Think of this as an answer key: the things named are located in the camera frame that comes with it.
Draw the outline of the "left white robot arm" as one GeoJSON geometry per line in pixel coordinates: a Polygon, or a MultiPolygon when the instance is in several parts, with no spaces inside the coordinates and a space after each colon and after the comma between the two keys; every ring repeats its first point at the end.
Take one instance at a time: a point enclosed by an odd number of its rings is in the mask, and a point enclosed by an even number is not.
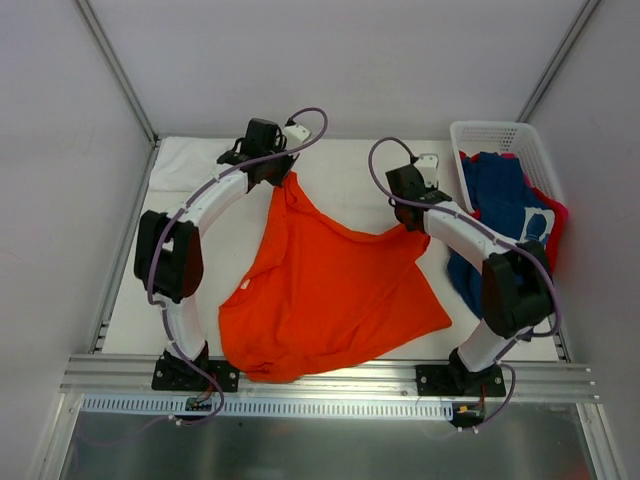
{"type": "Polygon", "coordinates": [[[235,201],[266,182],[281,187],[311,131],[290,120],[283,127],[249,121],[245,135],[217,160],[177,207],[143,213],[138,224],[134,276],[150,304],[159,308],[167,336],[163,357],[176,363],[174,378],[188,390],[208,381],[206,335],[201,327],[196,291],[204,276],[202,237],[235,201]]]}

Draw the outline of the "orange t shirt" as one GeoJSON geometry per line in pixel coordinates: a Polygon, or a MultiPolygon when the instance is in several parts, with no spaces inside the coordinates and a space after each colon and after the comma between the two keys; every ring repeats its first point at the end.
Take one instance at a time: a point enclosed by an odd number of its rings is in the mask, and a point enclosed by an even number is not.
{"type": "Polygon", "coordinates": [[[291,174],[273,191],[253,264],[219,308],[224,355],[252,381],[288,383],[449,328],[417,264],[429,242],[401,225],[351,230],[291,174]]]}

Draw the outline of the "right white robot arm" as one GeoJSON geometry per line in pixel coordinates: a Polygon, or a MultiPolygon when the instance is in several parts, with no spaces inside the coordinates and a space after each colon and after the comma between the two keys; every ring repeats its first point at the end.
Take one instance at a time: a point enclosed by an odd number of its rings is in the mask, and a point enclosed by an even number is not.
{"type": "Polygon", "coordinates": [[[470,395],[516,342],[542,337],[534,328],[556,313],[545,248],[537,240],[518,243],[482,224],[450,196],[429,188],[412,164],[388,171],[386,180],[397,220],[409,231],[440,240],[481,276],[482,320],[451,352],[443,375],[455,393],[470,395]]]}

